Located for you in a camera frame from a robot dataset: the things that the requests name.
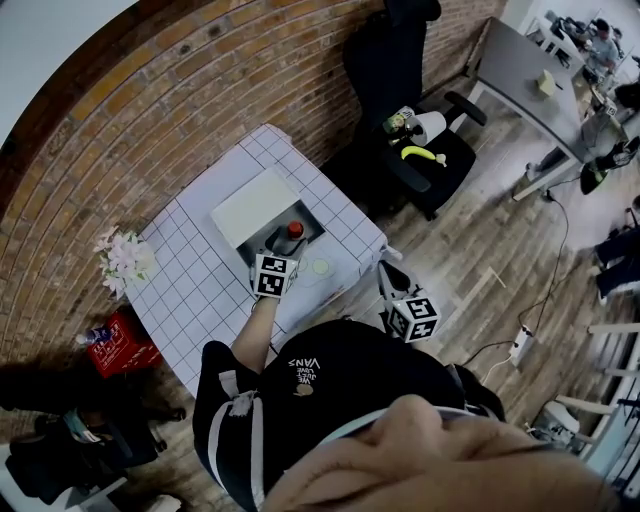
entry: red cap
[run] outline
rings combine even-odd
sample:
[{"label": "red cap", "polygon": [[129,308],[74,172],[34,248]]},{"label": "red cap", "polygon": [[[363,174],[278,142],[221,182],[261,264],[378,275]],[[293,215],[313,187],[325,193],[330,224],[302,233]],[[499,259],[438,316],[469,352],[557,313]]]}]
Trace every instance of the red cap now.
[{"label": "red cap", "polygon": [[289,238],[296,240],[304,234],[304,226],[297,220],[289,222],[289,225],[287,226],[287,234],[289,235]]}]

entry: black t-shirt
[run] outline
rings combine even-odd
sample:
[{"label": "black t-shirt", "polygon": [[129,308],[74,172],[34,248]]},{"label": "black t-shirt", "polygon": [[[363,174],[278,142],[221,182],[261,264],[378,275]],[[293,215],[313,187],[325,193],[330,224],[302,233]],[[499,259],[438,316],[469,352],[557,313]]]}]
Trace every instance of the black t-shirt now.
[{"label": "black t-shirt", "polygon": [[208,343],[202,358],[196,451],[247,510],[329,434],[400,396],[465,408],[459,380],[438,361],[358,322],[328,322],[297,335],[261,375],[219,342]]}]

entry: red crate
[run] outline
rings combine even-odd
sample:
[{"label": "red crate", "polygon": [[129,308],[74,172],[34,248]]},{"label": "red crate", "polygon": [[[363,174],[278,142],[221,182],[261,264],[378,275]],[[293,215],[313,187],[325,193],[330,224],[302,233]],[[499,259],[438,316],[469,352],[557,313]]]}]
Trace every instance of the red crate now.
[{"label": "red crate", "polygon": [[104,377],[162,362],[160,352],[131,308],[120,308],[107,321],[111,340],[88,347],[89,357]]}]

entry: power strip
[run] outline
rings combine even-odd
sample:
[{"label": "power strip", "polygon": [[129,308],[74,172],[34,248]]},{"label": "power strip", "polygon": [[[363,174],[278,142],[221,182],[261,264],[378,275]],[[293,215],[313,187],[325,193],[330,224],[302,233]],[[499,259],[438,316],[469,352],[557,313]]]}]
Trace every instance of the power strip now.
[{"label": "power strip", "polygon": [[531,331],[525,325],[520,328],[518,331],[518,335],[513,342],[513,345],[509,349],[509,355],[511,359],[509,360],[511,364],[515,367],[518,367],[522,362],[524,356],[527,355],[527,352],[533,345],[533,337],[531,336]]}]

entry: white grid tablecloth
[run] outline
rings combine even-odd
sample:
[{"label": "white grid tablecloth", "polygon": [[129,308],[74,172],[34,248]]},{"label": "white grid tablecloth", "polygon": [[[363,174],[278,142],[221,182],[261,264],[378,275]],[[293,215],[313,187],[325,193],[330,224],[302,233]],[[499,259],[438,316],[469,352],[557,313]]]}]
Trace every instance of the white grid tablecloth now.
[{"label": "white grid tablecloth", "polygon": [[143,230],[158,266],[147,280],[126,290],[154,343],[194,396],[204,344],[212,339],[230,344],[255,302],[246,264],[209,213],[268,167],[283,173],[327,230],[307,248],[306,264],[322,259],[332,268],[326,276],[300,272],[278,309],[275,344],[309,313],[353,286],[386,246],[375,224],[281,130],[263,125],[245,138]]}]

